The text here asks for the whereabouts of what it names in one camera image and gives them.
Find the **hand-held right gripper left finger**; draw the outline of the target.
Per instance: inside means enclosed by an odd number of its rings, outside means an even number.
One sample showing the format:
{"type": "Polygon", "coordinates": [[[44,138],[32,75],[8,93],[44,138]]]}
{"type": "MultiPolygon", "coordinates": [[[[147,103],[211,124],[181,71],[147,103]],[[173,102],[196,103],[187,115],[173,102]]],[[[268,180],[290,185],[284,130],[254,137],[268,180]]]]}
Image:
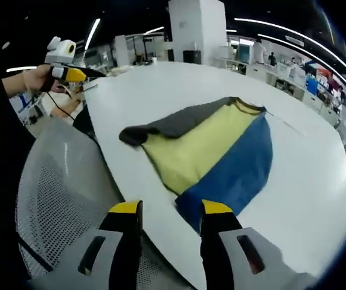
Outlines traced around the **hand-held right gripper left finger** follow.
{"type": "Polygon", "coordinates": [[[113,206],[98,229],[64,250],[45,289],[135,289],[142,253],[143,202],[113,206]]]}

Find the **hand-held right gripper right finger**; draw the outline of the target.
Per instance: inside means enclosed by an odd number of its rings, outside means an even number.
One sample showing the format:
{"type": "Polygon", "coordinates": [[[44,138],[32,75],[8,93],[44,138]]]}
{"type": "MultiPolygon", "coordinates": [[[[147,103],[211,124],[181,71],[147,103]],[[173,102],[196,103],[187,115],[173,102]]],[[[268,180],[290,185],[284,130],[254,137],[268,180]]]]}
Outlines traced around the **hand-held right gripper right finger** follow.
{"type": "Polygon", "coordinates": [[[204,200],[200,255],[207,289],[312,289],[316,277],[297,273],[253,228],[243,228],[225,204],[204,200]]]}

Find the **person's left hand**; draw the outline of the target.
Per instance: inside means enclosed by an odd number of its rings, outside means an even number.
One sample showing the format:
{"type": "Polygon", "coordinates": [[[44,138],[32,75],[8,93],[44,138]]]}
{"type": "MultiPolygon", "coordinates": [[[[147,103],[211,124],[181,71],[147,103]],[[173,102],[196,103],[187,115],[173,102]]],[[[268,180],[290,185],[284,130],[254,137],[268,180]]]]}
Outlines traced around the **person's left hand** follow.
{"type": "Polygon", "coordinates": [[[43,64],[35,69],[30,69],[22,73],[23,82],[27,90],[40,90],[46,81],[51,66],[43,64]]]}

